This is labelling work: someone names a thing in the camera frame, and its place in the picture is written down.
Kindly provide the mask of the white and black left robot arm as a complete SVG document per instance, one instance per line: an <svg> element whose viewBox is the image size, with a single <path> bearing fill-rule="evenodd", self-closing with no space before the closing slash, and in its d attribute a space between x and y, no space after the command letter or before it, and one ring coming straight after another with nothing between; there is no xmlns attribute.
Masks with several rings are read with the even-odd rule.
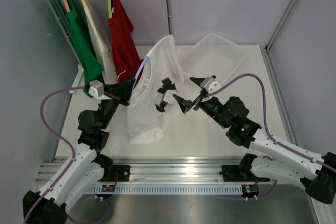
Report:
<svg viewBox="0 0 336 224"><path fill-rule="evenodd" d="M71 155L37 192L23 198L24 223L65 223L77 201L97 181L113 178L113 160L101 154L109 138L106 131L118 106L128 106L136 83L130 78L116 84L94 80L85 85L89 94L100 100L96 110L84 110L78 116L81 132Z"/></svg>

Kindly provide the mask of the white printed t shirt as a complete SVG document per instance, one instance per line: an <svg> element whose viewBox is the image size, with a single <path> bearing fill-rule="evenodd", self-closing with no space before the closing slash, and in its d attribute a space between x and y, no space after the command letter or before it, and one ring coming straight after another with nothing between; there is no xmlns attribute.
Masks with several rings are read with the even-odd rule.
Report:
<svg viewBox="0 0 336 224"><path fill-rule="evenodd" d="M130 144L146 144L164 137L159 117L174 103L173 93L184 82L174 37L160 39L146 54L140 80L127 107Z"/></svg>

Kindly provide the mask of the light blue plastic hanger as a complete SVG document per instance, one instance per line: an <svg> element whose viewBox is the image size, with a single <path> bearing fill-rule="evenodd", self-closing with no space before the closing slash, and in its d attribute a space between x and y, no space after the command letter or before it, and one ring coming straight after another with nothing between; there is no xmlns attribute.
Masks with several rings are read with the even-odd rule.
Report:
<svg viewBox="0 0 336 224"><path fill-rule="evenodd" d="M143 69L145 67L146 62L149 60L149 56L145 56L144 59L142 60L140 66L137 69L136 74L134 75L135 81L133 84L133 89L136 87L136 85L138 84L141 74L143 72ZM120 74L117 75L117 80L121 81L121 77L125 77L125 73L127 73L127 70L122 71Z"/></svg>

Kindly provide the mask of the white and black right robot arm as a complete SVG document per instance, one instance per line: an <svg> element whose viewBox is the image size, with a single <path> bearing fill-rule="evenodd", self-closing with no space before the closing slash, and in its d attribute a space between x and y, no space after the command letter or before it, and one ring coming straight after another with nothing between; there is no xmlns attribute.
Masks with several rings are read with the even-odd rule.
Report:
<svg viewBox="0 0 336 224"><path fill-rule="evenodd" d="M246 154L238 166L242 179L269 178L286 182L303 189L321 203L333 203L335 154L314 153L273 136L266 123L260 125L248 118L249 110L239 97L230 97L222 104L215 95L224 87L220 87L215 76L191 77L190 80L201 89L194 101L173 95L183 113L201 109L221 128L228 130L226 136L232 143L268 156L268 159L263 159Z"/></svg>

